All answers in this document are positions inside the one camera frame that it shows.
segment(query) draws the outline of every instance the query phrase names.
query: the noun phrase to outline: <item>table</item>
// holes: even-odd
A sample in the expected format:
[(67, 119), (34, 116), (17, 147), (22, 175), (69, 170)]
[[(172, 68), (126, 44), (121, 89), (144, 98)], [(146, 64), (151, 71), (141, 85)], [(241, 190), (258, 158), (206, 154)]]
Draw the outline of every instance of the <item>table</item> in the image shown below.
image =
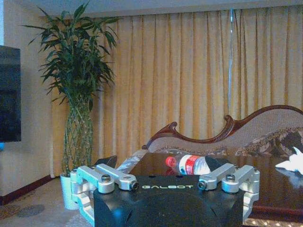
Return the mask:
[[(147, 153), (132, 169), (133, 175), (167, 175), (169, 167), (165, 158), (169, 154)], [(249, 218), (303, 223), (303, 185), (296, 188), (292, 181), (303, 182), (303, 176), (285, 171), (279, 172), (275, 165), (284, 161), (276, 157), (220, 156), (236, 166), (251, 165), (260, 171), (260, 195), (254, 202)]]

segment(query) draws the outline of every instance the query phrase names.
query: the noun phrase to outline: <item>white cloth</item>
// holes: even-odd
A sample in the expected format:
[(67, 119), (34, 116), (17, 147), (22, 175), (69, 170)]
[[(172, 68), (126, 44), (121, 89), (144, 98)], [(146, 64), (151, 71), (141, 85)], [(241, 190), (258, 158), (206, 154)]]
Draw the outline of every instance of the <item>white cloth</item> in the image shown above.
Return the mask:
[(276, 165), (277, 168), (284, 168), (289, 171), (298, 171), (303, 175), (303, 153), (296, 147), (293, 147), (297, 154), (289, 156), (289, 161), (284, 161)]

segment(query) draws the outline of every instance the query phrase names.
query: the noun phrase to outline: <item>wall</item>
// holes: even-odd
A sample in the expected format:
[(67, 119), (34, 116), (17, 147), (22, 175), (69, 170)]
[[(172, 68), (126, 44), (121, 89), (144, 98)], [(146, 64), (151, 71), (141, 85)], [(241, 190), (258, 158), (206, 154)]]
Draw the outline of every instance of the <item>wall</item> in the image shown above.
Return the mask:
[(42, 86), (39, 66), (45, 56), (39, 44), (27, 44), (39, 32), (22, 24), (42, 25), (42, 19), (12, 0), (4, 0), (4, 45), (21, 49), (21, 142), (6, 143), (0, 152), (0, 196), (50, 173), (51, 97)]

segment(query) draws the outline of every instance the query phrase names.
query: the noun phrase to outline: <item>white flower pot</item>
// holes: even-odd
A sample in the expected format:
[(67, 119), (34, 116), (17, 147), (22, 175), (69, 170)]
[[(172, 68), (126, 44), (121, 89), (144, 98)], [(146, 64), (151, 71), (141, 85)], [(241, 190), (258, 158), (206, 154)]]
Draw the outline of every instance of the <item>white flower pot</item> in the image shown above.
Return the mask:
[(71, 200), (71, 178), (60, 175), (62, 195), (64, 201), (64, 207), (68, 210), (77, 210), (79, 206), (77, 203)]

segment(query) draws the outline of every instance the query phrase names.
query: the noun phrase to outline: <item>silver metal clamp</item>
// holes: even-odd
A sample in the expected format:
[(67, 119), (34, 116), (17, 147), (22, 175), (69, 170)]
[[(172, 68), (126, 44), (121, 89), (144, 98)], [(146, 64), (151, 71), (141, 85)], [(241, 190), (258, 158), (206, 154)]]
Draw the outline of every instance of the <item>silver metal clamp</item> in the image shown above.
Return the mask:
[(233, 164), (226, 163), (209, 174), (199, 177), (198, 188), (213, 190), (222, 181), (222, 190), (226, 193), (245, 191), (243, 198), (243, 221), (251, 214), (252, 204), (259, 199), (260, 171), (245, 165), (236, 169)]
[(71, 171), (71, 199), (79, 206), (82, 216), (92, 225), (95, 225), (94, 210), (90, 202), (90, 194), (98, 189), (102, 194), (115, 190), (115, 183), (121, 190), (133, 191), (138, 188), (134, 175), (124, 174), (105, 164), (93, 168), (80, 166)]

